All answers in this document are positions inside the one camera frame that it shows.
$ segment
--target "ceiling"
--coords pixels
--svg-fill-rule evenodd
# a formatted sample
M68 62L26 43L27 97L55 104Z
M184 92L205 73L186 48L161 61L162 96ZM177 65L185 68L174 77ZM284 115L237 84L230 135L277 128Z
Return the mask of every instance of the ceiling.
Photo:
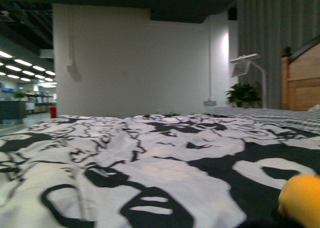
M53 71L53 59L39 57L41 50L53 49L52 4L143 8L150 9L152 20L202 23L208 15L226 11L235 3L236 0L0 0L0 51ZM3 61L20 67L13 60L0 58Z

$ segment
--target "red object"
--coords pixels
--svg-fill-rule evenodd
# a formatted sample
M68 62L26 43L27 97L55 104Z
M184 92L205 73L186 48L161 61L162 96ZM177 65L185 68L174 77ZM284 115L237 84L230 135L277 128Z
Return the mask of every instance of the red object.
M51 114L51 119L56 118L57 117L57 108L56 107L50 108L50 114Z

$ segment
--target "pillow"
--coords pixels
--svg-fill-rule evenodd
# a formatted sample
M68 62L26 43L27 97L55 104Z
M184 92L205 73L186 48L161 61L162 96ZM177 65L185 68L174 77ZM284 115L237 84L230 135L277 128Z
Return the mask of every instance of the pillow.
M310 108L308 111L310 112L320 112L320 103L314 105L312 108Z

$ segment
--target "yellow object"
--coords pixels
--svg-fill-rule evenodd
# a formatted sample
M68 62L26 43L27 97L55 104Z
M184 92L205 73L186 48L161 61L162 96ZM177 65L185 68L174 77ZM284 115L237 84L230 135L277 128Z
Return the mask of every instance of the yellow object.
M320 228L320 176L297 175L283 186L278 212L304 228Z

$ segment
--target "floor lamp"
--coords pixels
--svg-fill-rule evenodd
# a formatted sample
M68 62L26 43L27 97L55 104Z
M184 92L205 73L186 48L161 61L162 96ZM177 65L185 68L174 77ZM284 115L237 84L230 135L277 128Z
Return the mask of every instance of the floor lamp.
M267 107L267 72L265 68L252 61L253 59L260 58L259 54L243 55L237 59L232 59L229 62L235 64L232 77L246 75L251 66L258 68L262 74L262 107Z

